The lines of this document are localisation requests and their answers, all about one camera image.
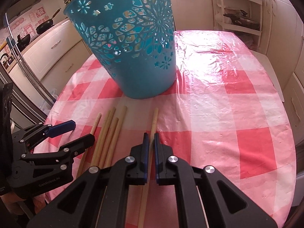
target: plastic table cover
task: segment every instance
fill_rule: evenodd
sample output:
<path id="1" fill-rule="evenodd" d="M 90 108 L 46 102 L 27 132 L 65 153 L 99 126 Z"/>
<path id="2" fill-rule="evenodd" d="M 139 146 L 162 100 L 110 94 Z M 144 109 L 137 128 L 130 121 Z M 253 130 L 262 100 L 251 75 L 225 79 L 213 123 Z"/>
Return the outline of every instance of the plastic table cover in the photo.
<path id="1" fill-rule="evenodd" d="M 289 213 L 296 180 L 292 131 L 283 104 L 267 73 L 233 33 L 175 32 L 177 79 L 163 94 L 145 100 L 123 95 L 94 55 L 72 76 L 46 124 L 74 120 L 73 132 L 48 139 L 35 153 L 90 133 L 99 112 L 113 106 L 116 116 L 128 107 L 112 164 L 129 155 L 150 130 L 159 108 L 157 132 L 177 157 L 192 166 L 213 165 L 282 227 Z M 95 132 L 101 130 L 103 118 Z M 89 167 L 94 148 L 89 150 Z M 82 155 L 75 158 L 73 176 Z M 54 199 L 66 187 L 46 193 Z M 131 186 L 126 227 L 138 223 L 142 186 Z M 174 186 L 158 186 L 152 164 L 145 228 L 178 227 Z"/>

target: white shelving unit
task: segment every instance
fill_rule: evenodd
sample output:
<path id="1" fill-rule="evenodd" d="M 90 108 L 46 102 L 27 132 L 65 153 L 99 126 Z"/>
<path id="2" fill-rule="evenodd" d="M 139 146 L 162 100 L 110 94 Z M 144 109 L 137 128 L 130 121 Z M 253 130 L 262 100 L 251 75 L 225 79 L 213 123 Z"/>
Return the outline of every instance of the white shelving unit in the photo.
<path id="1" fill-rule="evenodd" d="M 258 40 L 256 42 L 256 46 L 260 46 L 260 39 L 261 39 L 261 34 L 262 34 L 262 19 L 263 19 L 263 1 L 262 0 L 246 0 L 247 4 L 248 4 L 248 10 L 249 10 L 249 19 L 252 19 L 252 7 L 259 7 L 259 18 L 255 19 L 254 21 L 259 22 L 260 24 L 260 29 L 258 30 L 253 30 L 247 27 L 243 27 L 243 26 L 237 26 L 237 25 L 233 25 L 233 24 L 227 24 L 225 23 L 225 21 L 227 20 L 227 18 L 224 16 L 225 12 L 225 8 L 229 8 L 229 9 L 243 9 L 242 8 L 242 4 L 241 2 L 239 4 L 237 4 L 237 2 L 235 2 L 233 5 L 231 4 L 227 4 L 225 3 L 225 0 L 212 0 L 213 1 L 213 7 L 214 7 L 214 16 L 217 15 L 217 13 L 221 13 L 221 21 L 218 21 L 215 19 L 214 21 L 214 29 L 218 30 L 219 28 L 222 31 L 238 31 L 238 32 L 245 32 L 245 33 L 249 33 L 252 35 L 256 35 Z"/>

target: blue gripper pad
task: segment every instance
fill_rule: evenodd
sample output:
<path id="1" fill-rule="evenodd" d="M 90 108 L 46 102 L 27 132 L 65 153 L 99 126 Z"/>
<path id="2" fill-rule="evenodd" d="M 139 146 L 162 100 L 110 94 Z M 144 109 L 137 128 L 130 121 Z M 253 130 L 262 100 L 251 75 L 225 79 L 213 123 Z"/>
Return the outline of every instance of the blue gripper pad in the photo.
<path id="1" fill-rule="evenodd" d="M 70 120 L 50 127 L 45 133 L 45 135 L 47 137 L 54 138 L 64 133 L 73 131 L 75 128 L 76 128 L 76 123 L 73 120 Z"/>

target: wooden stick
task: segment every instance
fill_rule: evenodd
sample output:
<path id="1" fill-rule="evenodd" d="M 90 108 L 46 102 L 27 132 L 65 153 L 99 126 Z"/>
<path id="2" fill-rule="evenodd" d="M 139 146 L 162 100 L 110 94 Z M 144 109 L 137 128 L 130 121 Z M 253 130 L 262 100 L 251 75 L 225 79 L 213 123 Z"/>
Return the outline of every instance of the wooden stick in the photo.
<path id="1" fill-rule="evenodd" d="M 95 122 L 93 124 L 93 127 L 91 129 L 91 132 L 90 134 L 94 135 L 95 133 L 95 130 L 97 128 L 97 125 L 99 124 L 99 120 L 101 119 L 101 113 L 98 113 L 96 119 L 95 119 Z M 78 171 L 77 171 L 77 176 L 76 178 L 80 177 L 80 175 L 82 174 L 82 171 L 83 171 L 83 166 L 85 164 L 85 160 L 86 160 L 86 157 L 87 157 L 87 154 L 88 154 L 88 151 L 89 149 L 87 148 L 86 151 L 84 152 L 84 154 L 82 155 L 81 157 L 81 161 L 80 161 L 80 164 L 79 164 L 79 168 L 78 168 Z"/>
<path id="2" fill-rule="evenodd" d="M 104 120 L 104 122 L 102 124 L 102 129 L 101 129 L 101 132 L 99 134 L 99 137 L 98 137 L 98 140 L 97 140 L 97 143 L 96 143 L 95 151 L 93 153 L 93 157 L 92 157 L 92 161 L 91 161 L 91 166 L 93 166 L 93 165 L 97 166 L 98 165 L 100 154 L 101 154 L 101 151 L 102 151 L 102 146 L 103 146 L 103 143 L 101 143 L 102 142 L 101 141 L 102 140 L 102 136 L 103 136 L 104 133 L 107 134 L 108 129 L 109 129 L 109 122 L 108 122 L 108 120 L 112 119 L 112 117 L 114 115 L 114 112 L 115 112 L 115 108 L 112 108 L 111 110 L 109 110 L 107 112 L 106 118 L 105 118 L 105 120 Z"/>
<path id="3" fill-rule="evenodd" d="M 148 181 L 147 181 L 147 184 L 142 189 L 137 228 L 143 228 L 143 223 L 145 221 L 145 214 L 146 214 L 146 207 L 147 207 L 148 193 L 149 193 L 150 176 L 151 176 L 152 157 L 153 157 L 153 141 L 154 141 L 154 134 L 156 133 L 157 117 L 158 117 L 158 108 L 156 108 L 154 110 L 154 113 L 153 113 L 151 133 L 150 133 L 150 143 L 149 143 Z"/>
<path id="4" fill-rule="evenodd" d="M 112 162 L 113 154 L 114 154 L 114 151 L 115 151 L 116 143 L 117 143 L 118 136 L 119 136 L 122 124 L 124 122 L 126 113 L 127 113 L 127 107 L 124 106 L 123 110 L 121 111 L 120 117 L 118 119 L 118 123 L 117 123 L 116 129 L 115 129 L 115 132 L 114 132 L 114 135 L 113 135 L 113 138 L 112 138 L 112 141 L 111 141 L 111 144 L 110 144 L 110 147 L 109 147 L 109 150 L 108 150 L 107 157 L 105 159 L 105 164 L 104 164 L 103 168 L 107 168 L 107 167 L 111 166 L 111 162 Z"/>
<path id="5" fill-rule="evenodd" d="M 104 145 L 103 145 L 102 153 L 101 153 L 101 156 L 100 156 L 100 161 L 99 161 L 99 164 L 98 164 L 98 167 L 100 169 L 103 168 L 103 165 L 105 163 L 105 158 L 107 157 L 109 146 L 110 146 L 110 143 L 112 141 L 113 134 L 114 134 L 115 128 L 117 126 L 117 123 L 118 123 L 118 118 L 116 117 L 111 122 L 111 125 L 110 125 L 110 128 L 109 128 L 109 132 L 107 134 L 107 138 L 106 138 L 106 140 L 104 142 Z"/>

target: utensil holder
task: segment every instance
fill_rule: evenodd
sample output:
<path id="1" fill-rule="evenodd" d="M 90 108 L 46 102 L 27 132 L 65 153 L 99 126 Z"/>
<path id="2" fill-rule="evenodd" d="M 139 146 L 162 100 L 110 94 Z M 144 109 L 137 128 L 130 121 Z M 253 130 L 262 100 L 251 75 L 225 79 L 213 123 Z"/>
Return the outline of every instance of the utensil holder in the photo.
<path id="1" fill-rule="evenodd" d="M 154 97 L 174 83 L 170 0 L 72 0 L 64 14 L 126 96 Z"/>

